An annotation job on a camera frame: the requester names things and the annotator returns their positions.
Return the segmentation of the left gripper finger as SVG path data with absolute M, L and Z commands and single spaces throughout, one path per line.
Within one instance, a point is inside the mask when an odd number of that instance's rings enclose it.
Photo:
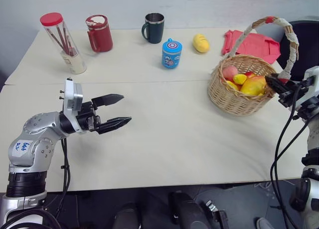
M 99 96 L 96 98 L 92 98 L 92 104 L 94 108 L 98 108 L 101 106 L 108 106 L 117 103 L 118 101 L 122 100 L 124 98 L 123 95 L 120 94 L 108 94 Z
M 98 134 L 104 134 L 107 132 L 111 132 L 117 130 L 131 121 L 131 117 L 117 117 L 113 119 L 109 119 L 107 122 L 100 124 L 95 131 Z

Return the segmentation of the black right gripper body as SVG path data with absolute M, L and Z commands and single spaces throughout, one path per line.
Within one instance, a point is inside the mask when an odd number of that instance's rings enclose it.
M 286 84 L 283 84 L 280 81 L 280 90 L 278 92 L 279 94 L 279 102 L 284 107 L 290 107 L 293 104 L 293 98 L 294 94 L 296 93 L 298 87 L 301 86 L 299 89 L 299 92 L 297 93 L 296 100 L 303 97 L 308 92 L 308 87 L 304 86 L 302 83 L 294 83 L 292 81 L 288 81 Z

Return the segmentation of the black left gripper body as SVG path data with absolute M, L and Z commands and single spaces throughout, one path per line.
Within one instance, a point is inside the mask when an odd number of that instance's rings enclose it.
M 96 114 L 98 107 L 99 105 L 92 101 L 81 105 L 81 110 L 78 111 L 76 119 L 82 130 L 100 132 L 101 120 L 100 116 Z

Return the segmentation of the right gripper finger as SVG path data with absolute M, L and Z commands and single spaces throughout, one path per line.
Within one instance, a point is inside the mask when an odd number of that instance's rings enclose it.
M 278 78 L 277 75 L 268 75 L 265 76 L 267 85 L 276 93 L 282 94 L 287 91 L 286 84 Z
M 280 78 L 279 74 L 273 73 L 270 76 L 270 84 L 272 87 L 282 87 L 286 85 L 289 82 L 289 79 L 286 78 Z

